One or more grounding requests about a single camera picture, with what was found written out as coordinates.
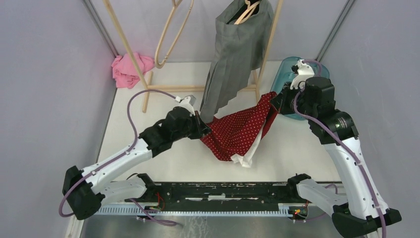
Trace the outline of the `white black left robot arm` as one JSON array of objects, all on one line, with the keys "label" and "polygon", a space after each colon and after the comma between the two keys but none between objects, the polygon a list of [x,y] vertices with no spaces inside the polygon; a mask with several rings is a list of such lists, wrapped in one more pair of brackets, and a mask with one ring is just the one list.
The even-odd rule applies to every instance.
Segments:
[{"label": "white black left robot arm", "polygon": [[77,220],[85,220],[108,203],[129,198],[141,198],[148,202],[154,199],[156,188],[137,176],[124,181],[114,181],[132,167],[169,150],[173,143],[189,138],[201,139],[211,132],[197,112],[177,106],[164,119],[158,120],[141,133],[126,148],[112,158],[79,169],[72,166],[65,172],[63,200],[59,206],[62,217],[65,202]]}]

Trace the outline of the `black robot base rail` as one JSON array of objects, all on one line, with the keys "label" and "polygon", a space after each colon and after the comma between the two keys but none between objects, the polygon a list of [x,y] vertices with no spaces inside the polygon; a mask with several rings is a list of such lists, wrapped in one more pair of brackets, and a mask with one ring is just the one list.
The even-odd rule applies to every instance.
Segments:
[{"label": "black robot base rail", "polygon": [[156,182],[136,202],[165,212],[265,212],[306,203],[284,182]]}]

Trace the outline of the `red polka dot cloth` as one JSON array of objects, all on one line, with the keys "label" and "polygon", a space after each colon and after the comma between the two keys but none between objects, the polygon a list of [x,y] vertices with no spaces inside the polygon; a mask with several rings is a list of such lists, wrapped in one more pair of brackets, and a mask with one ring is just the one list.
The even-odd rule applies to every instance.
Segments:
[{"label": "red polka dot cloth", "polygon": [[201,141],[218,160],[250,168],[261,140],[277,116],[277,110],[270,102],[276,96],[276,92],[266,93],[254,107],[214,118],[209,124],[211,132]]}]

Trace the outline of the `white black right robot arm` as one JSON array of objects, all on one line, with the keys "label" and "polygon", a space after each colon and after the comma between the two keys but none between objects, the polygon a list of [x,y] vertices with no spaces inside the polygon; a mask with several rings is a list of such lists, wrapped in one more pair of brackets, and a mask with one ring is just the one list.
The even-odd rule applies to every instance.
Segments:
[{"label": "white black right robot arm", "polygon": [[286,82],[271,104],[282,115],[297,114],[308,121],[311,132],[331,157],[344,186],[338,195],[307,174],[288,179],[286,196],[320,208],[345,238],[365,235],[386,237],[387,227],[401,214],[384,201],[365,164],[359,132],[352,117],[336,108],[335,88],[325,77]]}]

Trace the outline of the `wooden clothes hanger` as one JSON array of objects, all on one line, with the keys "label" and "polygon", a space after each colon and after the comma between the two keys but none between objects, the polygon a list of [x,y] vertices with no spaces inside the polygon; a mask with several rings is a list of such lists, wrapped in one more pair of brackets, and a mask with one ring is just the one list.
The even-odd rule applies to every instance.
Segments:
[{"label": "wooden clothes hanger", "polygon": [[256,11],[257,6],[261,3],[260,0],[244,0],[244,2],[247,8],[244,10],[244,12],[241,13],[239,17],[236,18],[234,25],[239,25],[247,21]]}]

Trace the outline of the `grey pleated skirt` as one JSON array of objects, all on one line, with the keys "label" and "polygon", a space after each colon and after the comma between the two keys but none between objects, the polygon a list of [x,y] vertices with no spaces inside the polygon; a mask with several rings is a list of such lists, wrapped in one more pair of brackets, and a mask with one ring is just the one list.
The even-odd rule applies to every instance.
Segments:
[{"label": "grey pleated skirt", "polygon": [[243,0],[234,0],[215,19],[215,53],[200,107],[205,123],[211,123],[218,110],[248,86],[251,72],[262,65],[273,8],[269,1],[262,0],[249,19],[236,25],[234,22],[246,9]]}]

